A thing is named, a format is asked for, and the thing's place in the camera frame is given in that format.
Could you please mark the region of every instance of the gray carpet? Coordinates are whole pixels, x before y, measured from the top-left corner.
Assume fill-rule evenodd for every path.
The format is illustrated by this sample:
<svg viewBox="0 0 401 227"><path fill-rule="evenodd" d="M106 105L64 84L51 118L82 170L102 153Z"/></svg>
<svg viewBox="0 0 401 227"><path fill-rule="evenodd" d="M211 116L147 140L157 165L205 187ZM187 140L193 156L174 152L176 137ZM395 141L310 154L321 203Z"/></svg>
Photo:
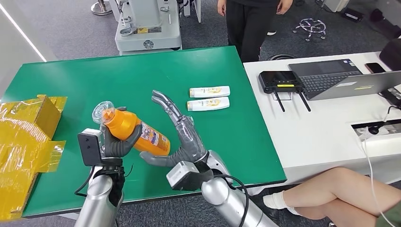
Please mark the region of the gray carpet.
<svg viewBox="0 0 401 227"><path fill-rule="evenodd" d="M351 6L368 13L374 4L367 0L351 0ZM61 59L89 58L117 55L114 42L117 23L112 15L95 16L89 7L95 0L16 0L32 25ZM322 11L319 19L327 28L327 39L319 37L307 43L305 34L294 34L292 29L300 19L313 16L318 6L312 1L302 7L293 6L284 16L277 16L275 36L267 37L262 47L261 59L286 53L296 57L312 57L334 54L379 51L387 39L372 30L365 20L353 23L338 14ZM215 0L203 0L202 23L198 24L195 13L181 19L184 49L222 46L227 44L224 18L216 12ZM121 227L225 227L227 224L201 196L156 201L123 206L118 214ZM286 211L279 213L281 227L324 227L326 219L311 221L296 217ZM58 216L19 220L2 223L0 227L72 227L73 220Z"/></svg>

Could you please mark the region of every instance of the white desk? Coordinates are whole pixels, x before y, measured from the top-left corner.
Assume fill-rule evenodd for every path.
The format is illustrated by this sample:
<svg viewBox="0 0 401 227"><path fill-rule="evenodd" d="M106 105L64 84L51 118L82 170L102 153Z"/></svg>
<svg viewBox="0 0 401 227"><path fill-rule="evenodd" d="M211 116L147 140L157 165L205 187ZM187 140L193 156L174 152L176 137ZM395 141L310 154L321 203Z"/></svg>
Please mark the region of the white desk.
<svg viewBox="0 0 401 227"><path fill-rule="evenodd" d="M365 67L368 62L378 62L386 71L390 71L378 56L379 52L370 52L244 64L288 179L285 183L267 187L300 183L336 166L368 174L362 143L351 125L382 121L390 104L375 94L308 101L312 109L308 112L301 98L294 94L292 101L282 101L286 110L283 113L272 95L263 93L258 80L259 73L264 70L289 70L290 63L344 58L351 59L364 74L369 73ZM387 119L401 119L401 111L392 109ZM372 157L376 179L385 183L401 179L401 135L377 136L367 140L366 146L369 157ZM251 189L251 194L256 194L261 189Z"/></svg>

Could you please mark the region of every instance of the white sock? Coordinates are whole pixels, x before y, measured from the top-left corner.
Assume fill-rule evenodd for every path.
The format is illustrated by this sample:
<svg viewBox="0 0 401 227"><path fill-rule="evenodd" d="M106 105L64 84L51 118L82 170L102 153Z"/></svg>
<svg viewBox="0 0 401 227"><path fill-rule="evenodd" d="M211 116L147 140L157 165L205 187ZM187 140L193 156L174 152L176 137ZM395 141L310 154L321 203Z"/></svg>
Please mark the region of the white sock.
<svg viewBox="0 0 401 227"><path fill-rule="evenodd" d="M298 214L298 212L297 212L297 211L295 210L295 208L293 208L293 207L288 207L287 209L288 209L288 211L291 212L292 214L302 216L302 215Z"/></svg>
<svg viewBox="0 0 401 227"><path fill-rule="evenodd" d="M266 205L267 207L270 207L272 209L284 209L287 208L289 212L291 212L292 214L295 215L299 215L297 211L295 211L295 209L293 207L289 207L287 206L286 202L284 202L284 198L283 198L283 192L278 192L278 193L273 193L271 195L265 195L263 197L263 203L264 205Z"/></svg>

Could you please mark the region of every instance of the silver robotic arm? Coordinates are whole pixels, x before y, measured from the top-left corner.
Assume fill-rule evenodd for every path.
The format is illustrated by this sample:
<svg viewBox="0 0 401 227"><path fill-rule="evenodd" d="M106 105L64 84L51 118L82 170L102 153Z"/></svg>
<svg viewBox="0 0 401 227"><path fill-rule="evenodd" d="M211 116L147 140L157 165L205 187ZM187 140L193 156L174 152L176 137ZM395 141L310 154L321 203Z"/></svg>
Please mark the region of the silver robotic arm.
<svg viewBox="0 0 401 227"><path fill-rule="evenodd" d="M82 206L75 227L112 227L123 195L117 204L110 202L113 180L108 175L94 178L88 186L87 197Z"/></svg>
<svg viewBox="0 0 401 227"><path fill-rule="evenodd" d="M131 136L121 141L106 127L101 129L85 129L78 135L84 164L92 168L88 179L75 192L86 197L75 227L113 227L114 222L117 223L116 215L124 198L122 188L125 182L121 158L128 154L142 132L142 126L136 126ZM79 193L87 183L87 194Z"/></svg>
<svg viewBox="0 0 401 227"><path fill-rule="evenodd" d="M160 104L170 116L181 146L170 156L141 152L140 157L154 166L173 167L166 176L172 189L201 189L205 200L219 211L230 226L278 227L249 199L247 193L233 186L233 180L229 178L229 171L220 156L203 146L192 118L182 115L176 105L158 91L153 91L152 100ZM113 137L107 128L103 132L104 146L102 132L99 130L86 129L78 135L84 164L92 166L96 171L91 171L87 180L87 196L75 227L113 226L123 200L125 178L121 157L138 140L142 128L135 128L126 141Z"/></svg>
<svg viewBox="0 0 401 227"><path fill-rule="evenodd" d="M158 91L153 91L152 100L170 116L181 146L170 156L156 157L142 152L141 158L151 165L174 166L166 176L172 189L201 189L205 200L219 211L230 226L278 227L241 190L233 187L232 179L224 177L230 176L226 165L216 152L204 148L192 118L182 115L174 102Z"/></svg>

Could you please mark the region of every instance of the white bottle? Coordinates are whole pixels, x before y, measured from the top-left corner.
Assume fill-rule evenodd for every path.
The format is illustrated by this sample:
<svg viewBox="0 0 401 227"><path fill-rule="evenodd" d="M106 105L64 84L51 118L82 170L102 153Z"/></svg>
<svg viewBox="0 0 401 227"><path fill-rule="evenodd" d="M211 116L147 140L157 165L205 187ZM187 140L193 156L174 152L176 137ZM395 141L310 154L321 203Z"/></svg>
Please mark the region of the white bottle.
<svg viewBox="0 0 401 227"><path fill-rule="evenodd" d="M212 98L212 97L224 97L229 95L230 95L229 86L196 87L189 89L189 97L191 98Z"/></svg>
<svg viewBox="0 0 401 227"><path fill-rule="evenodd" d="M208 98L187 102L188 111L219 110L230 106L228 97Z"/></svg>

